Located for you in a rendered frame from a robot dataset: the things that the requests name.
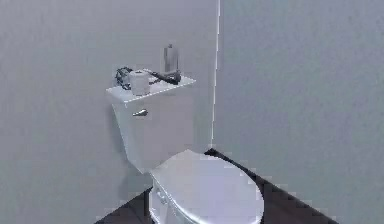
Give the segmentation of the black scrub brush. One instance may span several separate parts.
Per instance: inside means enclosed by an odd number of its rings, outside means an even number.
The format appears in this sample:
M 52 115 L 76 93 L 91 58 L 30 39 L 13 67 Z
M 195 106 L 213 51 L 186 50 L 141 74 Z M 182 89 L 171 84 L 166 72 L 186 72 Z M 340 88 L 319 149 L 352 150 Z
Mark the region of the black scrub brush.
M 170 72 L 165 73 L 159 73 L 159 72 L 150 72 L 150 75 L 153 77 L 156 77 L 159 80 L 162 80 L 166 83 L 178 85 L 181 81 L 181 72 L 179 70 L 174 70 Z

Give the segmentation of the grey spray bottle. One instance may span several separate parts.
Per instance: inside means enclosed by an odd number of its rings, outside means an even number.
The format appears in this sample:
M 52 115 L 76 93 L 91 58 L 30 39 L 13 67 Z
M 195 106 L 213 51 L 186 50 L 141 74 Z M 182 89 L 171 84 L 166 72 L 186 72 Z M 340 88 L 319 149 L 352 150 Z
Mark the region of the grey spray bottle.
M 170 72 L 178 69 L 179 52 L 173 44 L 164 48 L 164 71 Z

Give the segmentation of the white toilet paper roll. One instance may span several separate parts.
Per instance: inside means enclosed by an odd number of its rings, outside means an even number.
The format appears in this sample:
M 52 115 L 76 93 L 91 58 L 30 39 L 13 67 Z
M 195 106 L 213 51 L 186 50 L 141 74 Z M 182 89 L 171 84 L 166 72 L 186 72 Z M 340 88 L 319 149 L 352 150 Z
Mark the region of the white toilet paper roll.
M 129 81 L 133 95 L 143 96 L 150 92 L 149 73 L 144 70 L 135 70 L 129 73 Z

